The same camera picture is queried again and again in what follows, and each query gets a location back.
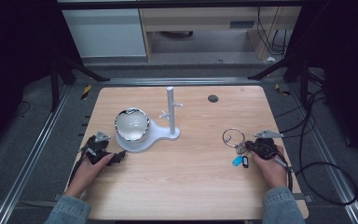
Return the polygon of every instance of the small black circle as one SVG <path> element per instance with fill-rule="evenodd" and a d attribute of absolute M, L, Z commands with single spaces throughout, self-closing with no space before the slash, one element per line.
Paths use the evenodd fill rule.
<path fill-rule="evenodd" d="M 216 95 L 210 95 L 208 96 L 208 100 L 211 103 L 216 103 L 217 101 L 219 101 L 219 97 L 217 97 Z"/>

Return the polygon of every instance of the person's hand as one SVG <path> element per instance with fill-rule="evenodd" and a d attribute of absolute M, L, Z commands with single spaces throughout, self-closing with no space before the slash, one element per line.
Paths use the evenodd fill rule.
<path fill-rule="evenodd" d="M 277 146 L 278 150 L 283 154 L 283 147 Z M 275 160 L 265 161 L 252 151 L 252 158 L 260 168 L 261 173 L 266 179 L 270 188 L 287 187 L 286 170 Z"/>
<path fill-rule="evenodd" d="M 64 194 L 75 198 L 80 198 L 80 195 L 92 183 L 95 176 L 100 173 L 100 171 L 112 159 L 112 157 L 113 153 L 106 155 L 94 165 L 91 164 L 89 158 L 86 157 L 77 168 L 75 176 Z"/>

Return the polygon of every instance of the wooden tabletop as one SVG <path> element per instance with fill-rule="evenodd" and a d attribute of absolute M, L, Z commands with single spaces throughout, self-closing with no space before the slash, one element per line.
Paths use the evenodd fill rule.
<path fill-rule="evenodd" d="M 159 126 L 168 113 L 166 87 L 104 88 L 101 90 L 81 146 L 102 131 L 111 135 L 107 151 L 119 152 L 114 122 L 129 107 L 141 108 Z M 269 189 L 257 166 L 233 166 L 235 149 L 222 133 L 238 128 L 247 140 L 277 126 L 266 95 L 257 86 L 174 87 L 177 140 L 157 141 L 140 153 L 127 153 L 121 163 L 106 167 L 88 188 L 89 218 L 112 220 L 262 219 L 262 198 Z M 218 101 L 208 101 L 216 95 Z M 281 145 L 281 139 L 275 139 Z M 294 193 L 300 189 L 294 176 Z M 304 201 L 297 201 L 303 217 Z"/>

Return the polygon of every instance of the black wire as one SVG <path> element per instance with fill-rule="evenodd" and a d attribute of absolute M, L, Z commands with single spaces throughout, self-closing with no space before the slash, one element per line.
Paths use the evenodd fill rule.
<path fill-rule="evenodd" d="M 312 116 L 312 120 L 313 120 L 312 127 L 310 127 L 310 129 L 308 129 L 306 132 L 304 132 L 304 133 L 302 133 L 302 134 L 307 134 L 307 133 L 309 133 L 309 132 L 310 132 L 310 131 L 312 131 L 312 130 L 313 130 L 313 128 L 315 127 L 316 120 L 315 120 L 315 118 L 313 117 L 313 115 L 312 115 L 312 114 L 311 114 L 311 116 Z M 282 139 L 284 139 L 284 138 L 294 138 L 294 137 L 299 137 L 299 136 L 301 136 L 301 134 L 298 134 L 298 135 L 291 135 L 291 136 L 284 136 L 284 137 L 282 137 Z"/>
<path fill-rule="evenodd" d="M 263 36 L 260 34 L 259 26 L 261 26 L 261 29 L 263 30 L 264 36 L 266 37 L 266 40 L 264 40 Z M 261 41 L 263 41 L 264 46 L 268 50 L 269 54 L 271 54 L 271 55 L 282 55 L 281 52 L 274 51 L 273 48 L 269 45 L 269 38 L 267 37 L 266 30 L 264 29 L 263 24 L 261 23 L 261 20 L 260 20 L 260 7 L 257 7 L 257 33 L 258 33 L 258 36 L 260 37 Z"/>
<path fill-rule="evenodd" d="M 316 100 L 315 100 L 315 103 L 318 102 L 318 101 L 320 101 L 320 100 L 322 100 L 322 99 L 324 99 L 324 98 L 325 98 L 325 96 L 316 99 Z M 275 116 L 274 118 L 276 119 L 276 118 L 278 118 L 278 117 L 280 117 L 280 116 L 289 114 L 289 113 L 291 113 L 291 112 L 293 112 L 293 111 L 295 111 L 295 110 L 301 108 L 302 106 L 303 106 L 303 105 L 299 105 L 298 107 L 293 108 L 293 109 L 291 109 L 291 110 L 289 110 L 289 111 L 286 111 L 286 112 L 284 112 L 284 113 L 281 113 L 280 115 L 277 115 L 277 116 Z"/>
<path fill-rule="evenodd" d="M 283 37 L 283 44 L 282 45 L 275 44 L 275 39 L 276 39 L 278 33 L 279 33 L 279 30 L 276 30 L 275 34 L 274 34 L 274 37 L 272 38 L 272 48 L 275 51 L 280 52 L 282 55 L 284 55 L 284 49 L 286 48 L 287 30 L 284 31 L 284 37 Z"/>
<path fill-rule="evenodd" d="M 303 127 L 301 129 L 301 135 L 300 135 L 300 146 L 299 146 L 299 166 L 300 166 L 300 169 L 298 172 L 296 172 L 296 175 L 298 174 L 301 174 L 301 176 L 303 177 L 305 183 L 307 184 L 307 186 L 310 188 L 310 190 L 312 190 L 315 194 L 317 194 L 318 196 L 320 196 L 322 199 L 326 200 L 327 202 L 331 203 L 331 204 L 335 204 L 335 205 L 349 205 L 353 202 L 355 202 L 357 200 L 357 197 L 358 197 L 358 188 L 356 186 L 356 184 L 354 183 L 353 179 L 351 178 L 351 176 L 346 173 L 343 169 L 341 169 L 340 167 L 336 166 L 335 164 L 333 163 L 329 163 L 329 162 L 324 162 L 324 161 L 317 161 L 317 162 L 313 162 L 313 163 L 310 163 L 306 166 L 303 167 L 303 164 L 302 164 L 302 145 L 303 145 L 303 140 L 304 140 L 304 131 L 305 131 L 305 128 L 307 126 L 307 123 L 308 123 L 308 120 L 310 119 L 310 113 L 311 113 L 311 110 L 312 110 L 312 106 L 314 104 L 314 101 L 315 101 L 315 97 L 318 93 L 320 93 L 321 91 L 318 91 L 316 93 L 314 93 L 311 97 L 310 97 L 310 100 L 309 100 L 309 105 L 307 106 L 307 108 L 309 109 L 307 111 L 307 115 L 306 115 L 306 121 L 304 122 L 303 124 Z M 353 187 L 354 187 L 354 196 L 353 196 L 353 199 L 351 199 L 349 202 L 346 202 L 346 203 L 342 203 L 342 202 L 335 202 L 331 199 L 328 199 L 327 197 L 324 197 L 321 193 L 319 193 L 318 191 L 316 191 L 311 185 L 310 183 L 308 182 L 307 178 L 305 177 L 305 174 L 304 174 L 304 170 L 306 170 L 307 168 L 313 166 L 313 165 L 317 165 L 317 164 L 326 164 L 326 165 L 330 165 L 330 166 L 333 166 L 335 168 L 337 168 L 338 170 L 340 170 L 352 183 Z"/>
<path fill-rule="evenodd" d="M 315 92 L 315 93 L 310 97 L 310 99 L 309 99 L 309 101 L 308 101 L 308 106 L 307 106 L 307 107 L 310 107 L 310 105 L 311 105 L 310 101 L 313 102 L 314 97 L 315 97 L 317 94 L 321 93 L 321 92 L 322 92 L 322 90 L 317 91 L 317 92 Z M 288 133 L 288 132 L 290 132 L 290 131 L 292 131 L 292 130 L 294 130 L 294 129 L 297 129 L 298 127 L 300 127 L 301 125 L 303 125 L 306 121 L 308 121 L 309 116 L 310 116 L 310 114 L 307 113 L 307 116 L 306 116 L 305 118 L 303 118 L 303 119 L 301 120 L 301 122 L 299 122 L 295 127 L 290 128 L 290 129 L 287 129 L 287 130 L 284 130 L 284 131 L 281 131 L 280 133 Z"/>
<path fill-rule="evenodd" d="M 76 162 L 76 164 L 75 164 L 75 166 L 74 166 L 74 169 L 72 170 L 72 173 L 71 173 L 71 175 L 70 175 L 70 177 L 69 177 L 68 187 L 69 187 L 69 185 L 71 184 L 72 180 L 74 179 L 75 174 L 76 174 L 76 171 L 77 171 L 77 169 L 79 168 L 81 162 L 86 159 L 86 158 L 84 157 L 84 154 L 86 154 L 86 149 L 82 147 L 80 150 L 81 150 L 81 155 L 80 155 L 79 160 Z"/>
<path fill-rule="evenodd" d="M 274 151 L 278 157 L 281 159 L 281 161 L 286 164 L 286 167 L 284 167 L 284 169 L 286 170 L 287 172 L 287 188 L 289 188 L 290 192 L 293 192 L 293 177 L 292 177 L 292 168 L 289 167 L 289 163 L 287 162 L 287 160 L 284 158 L 283 154 L 276 148 L 274 147 L 270 147 L 266 144 L 262 144 L 262 143 L 259 143 L 260 145 L 263 145 L 263 147 L 268 147 L 270 150 Z"/>
<path fill-rule="evenodd" d="M 311 185 L 310 183 L 307 181 L 307 179 L 304 178 L 304 171 L 308 168 L 310 168 L 311 166 L 315 166 L 315 165 L 329 165 L 329 166 L 332 166 L 336 169 L 338 169 L 340 172 L 342 172 L 342 174 L 344 174 L 350 181 L 351 181 L 351 184 L 354 188 L 354 196 L 353 198 L 346 202 L 346 203 L 342 203 L 342 202 L 336 202 L 336 201 L 333 201 L 331 199 L 328 199 L 326 197 L 324 197 L 321 193 L 319 193 L 318 191 L 316 191 Z M 355 184 L 354 180 L 351 178 L 351 176 L 345 171 L 343 170 L 342 168 L 340 168 L 339 166 L 333 164 L 333 163 L 330 163 L 330 162 L 325 162 L 325 161 L 316 161 L 316 162 L 312 162 L 304 167 L 302 167 L 299 171 L 296 172 L 296 175 L 298 174 L 302 174 L 303 175 L 303 178 L 304 178 L 304 181 L 306 182 L 306 184 L 308 185 L 308 187 L 310 188 L 310 190 L 312 190 L 315 194 L 317 194 L 319 197 L 321 197 L 322 199 L 324 199 L 325 201 L 329 202 L 329 203 L 332 203 L 332 204 L 335 204 L 335 205 L 343 205 L 343 206 L 346 206 L 346 205 L 350 205 L 351 203 L 354 203 L 357 198 L 358 198 L 358 187 L 357 185 Z"/>
<path fill-rule="evenodd" d="M 30 104 L 29 102 L 26 102 L 26 101 L 21 101 L 21 102 L 22 102 L 22 103 L 26 103 L 26 104 L 28 105 L 28 107 L 25 109 L 24 112 L 22 112 L 22 113 L 20 113 L 20 114 L 18 114 L 18 115 L 14 115 L 14 116 L 13 116 L 14 118 L 24 115 L 24 114 L 27 113 L 27 112 L 30 110 L 30 108 L 31 108 L 31 104 Z"/>

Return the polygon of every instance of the denim sleeve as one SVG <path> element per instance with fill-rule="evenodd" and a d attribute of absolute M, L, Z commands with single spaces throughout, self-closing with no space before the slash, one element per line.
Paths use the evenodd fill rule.
<path fill-rule="evenodd" d="M 45 224 L 86 223 L 91 206 L 87 203 L 66 195 L 58 200 Z"/>
<path fill-rule="evenodd" d="M 269 190 L 263 199 L 266 210 L 263 224 L 270 223 L 305 223 L 289 188 L 278 187 Z"/>

